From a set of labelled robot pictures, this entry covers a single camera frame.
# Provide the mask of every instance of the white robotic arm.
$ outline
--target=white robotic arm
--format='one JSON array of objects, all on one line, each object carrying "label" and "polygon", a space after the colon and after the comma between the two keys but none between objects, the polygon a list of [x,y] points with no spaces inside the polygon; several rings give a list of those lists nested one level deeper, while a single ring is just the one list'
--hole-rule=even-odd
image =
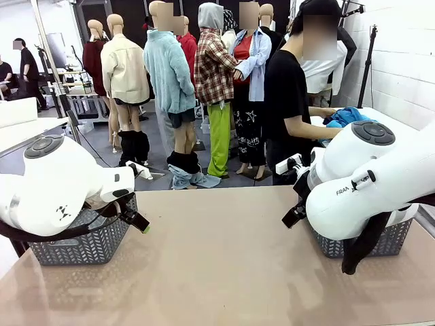
[{"label": "white robotic arm", "polygon": [[24,165],[24,176],[0,175],[0,220],[38,236],[66,230],[85,203],[98,210],[135,190],[131,167],[103,168],[68,137],[36,141]]},{"label": "white robotic arm", "polygon": [[348,125],[326,150],[313,150],[309,171],[295,168],[301,201],[283,222],[290,228],[308,217],[322,236],[344,240],[382,212],[393,212],[387,226],[414,217],[418,205],[409,203],[435,192],[433,139],[435,122],[401,144],[382,124]]}]

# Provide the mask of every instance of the gray plastic basket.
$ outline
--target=gray plastic basket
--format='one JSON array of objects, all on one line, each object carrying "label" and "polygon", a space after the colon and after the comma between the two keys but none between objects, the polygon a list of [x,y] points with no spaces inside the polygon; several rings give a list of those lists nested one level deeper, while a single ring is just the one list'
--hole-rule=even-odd
[{"label": "gray plastic basket", "polygon": [[[128,207],[137,210],[136,196]],[[98,215],[95,211],[82,210],[70,228],[91,222]],[[105,217],[99,217],[89,228],[104,224]],[[39,263],[43,266],[99,265],[108,263],[127,233],[128,224],[117,220],[115,223],[84,236],[54,242],[30,242]]]},{"label": "gray plastic basket", "polygon": [[[386,228],[376,247],[367,257],[396,256],[402,249],[412,219]],[[309,224],[322,253],[329,258],[343,258],[345,255],[343,241],[331,240],[318,234]]]}]

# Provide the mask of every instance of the blue cloth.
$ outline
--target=blue cloth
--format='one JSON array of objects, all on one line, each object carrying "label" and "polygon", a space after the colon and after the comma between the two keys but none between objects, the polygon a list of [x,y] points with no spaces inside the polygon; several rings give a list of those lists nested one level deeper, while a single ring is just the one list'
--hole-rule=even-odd
[{"label": "blue cloth", "polygon": [[328,128],[344,128],[352,122],[365,120],[371,119],[362,115],[356,107],[346,107],[345,109],[338,110],[330,117],[327,117],[324,120],[324,124]]},{"label": "blue cloth", "polygon": [[[235,48],[242,42],[247,30],[237,34],[235,43],[228,51],[234,56]],[[269,59],[272,50],[272,41],[270,37],[263,33],[261,29],[257,29],[252,35],[254,42],[250,50],[250,57],[241,64],[236,66],[243,74],[242,80],[251,77],[249,85],[249,101],[262,102],[264,101],[264,74],[266,73],[266,61]]]},{"label": "blue cloth", "polygon": [[172,32],[148,31],[143,59],[161,110],[181,113],[195,107],[189,65]]},{"label": "blue cloth", "polygon": [[220,183],[220,178],[214,177],[213,175],[204,175],[202,172],[191,175],[185,170],[172,164],[169,165],[169,170],[174,175],[172,189],[186,189],[189,185],[199,185],[204,188],[212,188]]}]

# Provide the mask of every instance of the light blue fleece jacket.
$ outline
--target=light blue fleece jacket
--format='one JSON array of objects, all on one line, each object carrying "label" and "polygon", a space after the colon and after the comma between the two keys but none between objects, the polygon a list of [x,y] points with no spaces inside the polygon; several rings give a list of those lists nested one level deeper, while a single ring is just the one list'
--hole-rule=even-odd
[{"label": "light blue fleece jacket", "polygon": [[[244,29],[237,34],[235,43],[228,51],[229,54],[234,56],[234,50],[242,42],[246,32],[247,31]],[[251,82],[249,84],[249,101],[262,102],[264,101],[264,74],[266,73],[266,61],[271,55],[272,41],[261,29],[257,29],[252,37],[253,42],[251,43],[251,49],[249,51],[251,56],[236,66],[236,69],[242,72],[242,80],[251,76]]]},{"label": "light blue fleece jacket", "polygon": [[172,32],[148,31],[143,59],[161,110],[181,113],[195,107],[189,65]]}]

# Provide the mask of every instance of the green pants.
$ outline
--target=green pants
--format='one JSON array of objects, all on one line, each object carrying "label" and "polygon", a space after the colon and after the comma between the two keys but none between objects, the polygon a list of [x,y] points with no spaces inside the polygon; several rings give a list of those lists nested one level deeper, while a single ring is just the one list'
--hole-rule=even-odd
[{"label": "green pants", "polygon": [[223,109],[220,104],[207,107],[210,119],[211,160],[209,175],[222,177],[227,175],[226,163],[230,149],[230,103],[225,103]]}]

